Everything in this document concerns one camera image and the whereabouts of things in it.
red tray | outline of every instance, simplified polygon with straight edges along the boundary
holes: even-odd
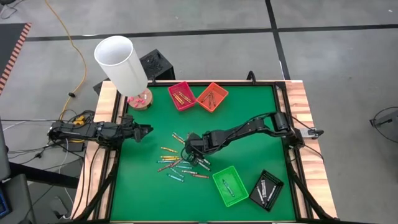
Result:
[[[216,106],[214,104],[209,107],[209,100],[210,97],[208,97],[208,94],[212,92],[214,99],[216,101]],[[218,105],[225,99],[225,97],[228,95],[228,91],[226,91],[224,88],[221,86],[211,83],[203,93],[200,94],[200,96],[197,98],[197,102],[199,103],[200,106],[204,107],[204,109],[208,110],[209,112],[213,112]]]
[[[174,105],[177,108],[177,110],[183,111],[183,110],[186,110],[188,108],[191,108],[192,106],[195,106],[196,99],[195,99],[195,96],[192,93],[191,88],[189,88],[189,85],[188,85],[187,82],[181,82],[181,83],[176,84],[174,86],[170,86],[169,87],[169,93],[170,93],[170,97],[172,98],[172,100],[174,102]],[[180,95],[180,93],[185,95],[191,101],[191,103],[189,103],[186,99],[184,99]],[[179,101],[176,99],[176,97],[174,97],[174,94],[176,94],[178,96],[178,98],[183,101],[183,104],[179,103]]]

black tray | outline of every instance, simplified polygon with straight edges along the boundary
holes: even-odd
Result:
[[[265,205],[262,204],[260,196],[257,191],[257,186],[260,188],[260,191],[262,189],[261,180],[266,181],[267,197],[263,198]],[[251,190],[250,199],[253,202],[256,202],[263,209],[265,209],[269,212],[269,211],[271,211],[272,207],[274,206],[283,186],[284,186],[284,183],[281,180],[276,178],[274,175],[272,175],[268,171],[262,170],[259,180],[256,182],[255,186]]]

white cylinder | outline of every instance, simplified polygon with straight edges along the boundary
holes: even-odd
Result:
[[[148,78],[132,42],[126,37],[102,40],[95,48],[94,58],[120,94],[136,96],[147,88]]]

concrete floor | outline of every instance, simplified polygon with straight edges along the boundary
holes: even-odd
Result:
[[[50,3],[72,35],[271,26],[263,0]],[[278,27],[398,23],[396,1],[271,3]],[[25,0],[17,8],[16,14],[0,23],[32,22],[29,37],[65,35],[44,1]],[[369,119],[379,110],[398,105],[398,30],[280,33],[280,38],[291,79],[304,80],[315,124],[325,130],[320,144],[338,216],[348,221],[398,223],[397,145],[369,125]],[[249,70],[258,79],[282,79],[271,33],[131,40],[139,56],[159,49],[174,65],[177,79],[243,79]],[[87,81],[70,104],[77,112],[95,109],[98,97],[91,87],[105,78],[93,58],[99,41],[75,41],[88,63]],[[80,58],[67,41],[26,42],[0,97],[0,105],[7,105],[0,107],[2,118],[57,118],[67,93],[82,75]],[[11,150],[40,147],[47,142],[47,130],[45,123],[23,124],[6,131],[6,142]],[[61,163],[64,156],[60,149],[54,149],[28,165],[47,168]],[[24,162],[31,157],[13,161]],[[65,194],[63,189],[57,192]]]

green table surface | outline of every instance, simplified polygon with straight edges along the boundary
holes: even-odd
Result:
[[[192,86],[198,97],[205,86]],[[229,129],[249,118],[276,111],[270,86],[226,86],[229,95],[213,112],[196,104],[177,111],[167,87],[152,87],[153,105],[145,111],[128,109],[139,124],[150,124],[153,132],[140,143],[125,140],[120,157],[111,212],[112,221],[281,221],[294,220],[292,196],[280,138],[254,134],[232,142],[210,155],[211,172],[197,166],[193,170],[209,179],[185,175],[185,182],[167,177],[171,170],[157,172],[166,164],[158,164],[160,156],[180,155],[161,150],[168,147],[181,151],[183,144],[172,137],[175,131],[183,138],[187,133],[199,135],[215,129]],[[272,127],[271,121],[266,124]],[[250,194],[263,169],[284,182],[284,187],[270,212],[247,198],[226,207],[212,175],[235,166]]]

